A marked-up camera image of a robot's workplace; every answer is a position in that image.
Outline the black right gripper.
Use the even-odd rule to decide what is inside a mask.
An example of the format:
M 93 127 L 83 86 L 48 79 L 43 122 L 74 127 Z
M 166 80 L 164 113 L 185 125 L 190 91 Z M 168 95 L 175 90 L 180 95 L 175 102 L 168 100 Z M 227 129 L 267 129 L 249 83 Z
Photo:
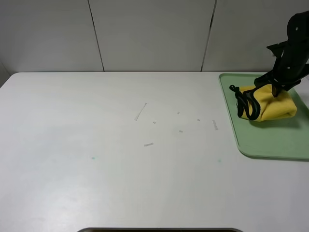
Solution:
M 271 84 L 272 85 L 272 95 L 273 97 L 278 97 L 281 90 L 289 91 L 293 87 L 299 85 L 300 80 L 281 80 L 279 77 L 275 77 L 273 72 L 267 72 L 266 74 L 256 78 L 254 80 L 254 85 L 260 87 L 263 85 Z

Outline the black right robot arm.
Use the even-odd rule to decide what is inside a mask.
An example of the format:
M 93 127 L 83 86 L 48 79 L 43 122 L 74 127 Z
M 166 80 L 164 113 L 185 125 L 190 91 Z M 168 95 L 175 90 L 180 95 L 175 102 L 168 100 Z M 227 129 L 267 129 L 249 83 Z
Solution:
M 283 90 L 289 91 L 300 84 L 309 74 L 309 13 L 293 15 L 287 25 L 288 39 L 267 47 L 276 57 L 272 70 L 256 78 L 254 85 L 272 85 L 272 94 L 277 97 Z

